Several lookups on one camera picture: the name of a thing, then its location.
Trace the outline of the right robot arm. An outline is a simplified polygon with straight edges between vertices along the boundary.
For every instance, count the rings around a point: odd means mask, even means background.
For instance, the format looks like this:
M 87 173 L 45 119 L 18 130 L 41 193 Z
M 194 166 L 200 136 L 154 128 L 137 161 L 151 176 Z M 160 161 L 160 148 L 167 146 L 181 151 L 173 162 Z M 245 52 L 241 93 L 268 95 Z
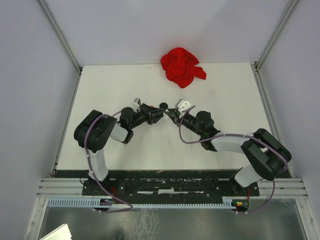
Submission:
M 211 152 L 232 152 L 246 156 L 249 164 L 230 179 L 229 189 L 236 196 L 260 180 L 273 181 L 288 169 L 292 154 L 268 130 L 259 128 L 251 134 L 223 133 L 216 129 L 211 113 L 199 111 L 193 116 L 188 110 L 167 109 L 164 113 L 178 128 L 185 127 L 200 138 L 198 144 Z

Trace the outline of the black earbud charging case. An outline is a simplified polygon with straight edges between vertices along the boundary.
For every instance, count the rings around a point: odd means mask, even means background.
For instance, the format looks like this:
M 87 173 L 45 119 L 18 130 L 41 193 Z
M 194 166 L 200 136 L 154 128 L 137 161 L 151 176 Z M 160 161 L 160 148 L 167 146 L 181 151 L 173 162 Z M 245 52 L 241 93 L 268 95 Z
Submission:
M 167 109 L 168 108 L 168 104 L 166 102 L 162 102 L 162 103 L 159 104 L 159 108 Z

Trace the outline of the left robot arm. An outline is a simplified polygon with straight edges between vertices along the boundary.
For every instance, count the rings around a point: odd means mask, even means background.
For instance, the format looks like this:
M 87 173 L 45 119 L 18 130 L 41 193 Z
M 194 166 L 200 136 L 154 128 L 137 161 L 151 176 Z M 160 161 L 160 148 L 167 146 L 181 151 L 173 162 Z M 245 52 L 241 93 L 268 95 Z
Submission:
M 136 110 L 131 107 L 123 108 L 119 119 L 92 110 L 76 127 L 73 137 L 85 151 L 89 166 L 88 175 L 96 180 L 93 189 L 99 195 L 106 195 L 111 189 L 111 183 L 106 180 L 109 170 L 104 155 L 108 139 L 128 144 L 134 135 L 134 128 L 143 123 L 148 125 L 157 123 L 167 108 L 165 102 L 161 103 L 159 108 L 140 103 Z

